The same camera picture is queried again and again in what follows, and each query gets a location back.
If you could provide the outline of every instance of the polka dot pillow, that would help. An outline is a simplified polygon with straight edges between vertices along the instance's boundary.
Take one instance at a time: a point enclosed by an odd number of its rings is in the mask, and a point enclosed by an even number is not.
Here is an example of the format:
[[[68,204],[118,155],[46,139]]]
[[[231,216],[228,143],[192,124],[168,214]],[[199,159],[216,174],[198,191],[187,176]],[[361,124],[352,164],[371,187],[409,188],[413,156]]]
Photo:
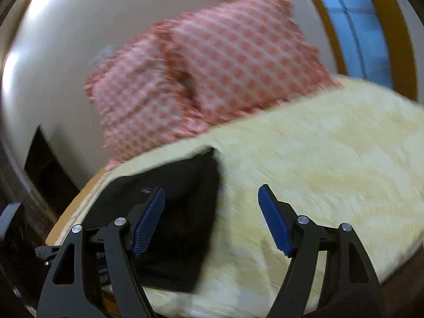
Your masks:
[[[86,82],[110,153],[107,169],[208,127],[175,79],[184,63],[166,29],[156,24],[102,63]]]
[[[172,38],[211,123],[335,85],[288,0],[232,0],[183,15]]]

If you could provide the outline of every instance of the blue rubber pad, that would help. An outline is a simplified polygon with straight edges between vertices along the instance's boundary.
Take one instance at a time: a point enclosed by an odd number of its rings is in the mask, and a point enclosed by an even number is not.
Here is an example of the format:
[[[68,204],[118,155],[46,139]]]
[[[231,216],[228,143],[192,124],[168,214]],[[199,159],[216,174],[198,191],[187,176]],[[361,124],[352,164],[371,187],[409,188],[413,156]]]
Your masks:
[[[290,229],[287,227],[278,208],[275,206],[273,198],[270,196],[265,186],[259,188],[258,191],[259,207],[262,210],[268,228],[274,238],[277,248],[288,256],[293,247],[290,241]]]
[[[135,257],[139,257],[147,250],[164,207],[165,191],[159,189],[134,229],[131,251]]]

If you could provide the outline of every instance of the pillowcase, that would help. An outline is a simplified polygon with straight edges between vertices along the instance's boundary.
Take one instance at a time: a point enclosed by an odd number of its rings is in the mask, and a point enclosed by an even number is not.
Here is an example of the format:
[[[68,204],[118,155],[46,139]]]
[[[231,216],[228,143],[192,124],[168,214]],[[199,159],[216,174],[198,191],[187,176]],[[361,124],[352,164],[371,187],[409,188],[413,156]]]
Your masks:
[[[110,153],[108,170],[208,127],[176,80],[184,63],[167,29],[169,21],[167,26],[155,24],[103,62],[86,82],[85,92],[99,112]]]
[[[186,13],[171,35],[211,123],[337,83],[291,19],[288,0],[232,0]]]

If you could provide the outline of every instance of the metal screw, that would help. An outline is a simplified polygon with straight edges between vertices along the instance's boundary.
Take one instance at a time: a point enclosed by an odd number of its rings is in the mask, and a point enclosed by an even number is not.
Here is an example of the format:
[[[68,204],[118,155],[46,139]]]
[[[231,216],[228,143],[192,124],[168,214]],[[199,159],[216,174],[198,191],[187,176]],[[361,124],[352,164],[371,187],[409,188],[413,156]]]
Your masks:
[[[297,222],[301,225],[307,225],[309,223],[309,218],[307,216],[301,215],[297,217]]]
[[[79,233],[82,230],[82,226],[81,225],[75,225],[72,227],[71,231],[72,233]]]
[[[126,218],[117,218],[115,220],[115,225],[116,226],[123,226],[126,222],[127,222]]]
[[[346,232],[350,232],[352,230],[352,226],[350,226],[348,223],[342,224],[342,229]]]

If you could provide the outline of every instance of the black cloth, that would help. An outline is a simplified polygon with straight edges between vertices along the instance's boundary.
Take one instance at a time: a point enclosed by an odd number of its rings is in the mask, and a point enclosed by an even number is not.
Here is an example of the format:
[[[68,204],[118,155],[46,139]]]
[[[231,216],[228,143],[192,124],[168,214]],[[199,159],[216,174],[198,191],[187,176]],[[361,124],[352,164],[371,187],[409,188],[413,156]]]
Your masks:
[[[139,282],[148,287],[192,292],[199,278],[215,220],[220,174],[214,149],[144,173],[119,177],[100,194],[82,225],[99,228],[126,216],[149,197],[165,190],[165,208],[147,251],[134,260]]]

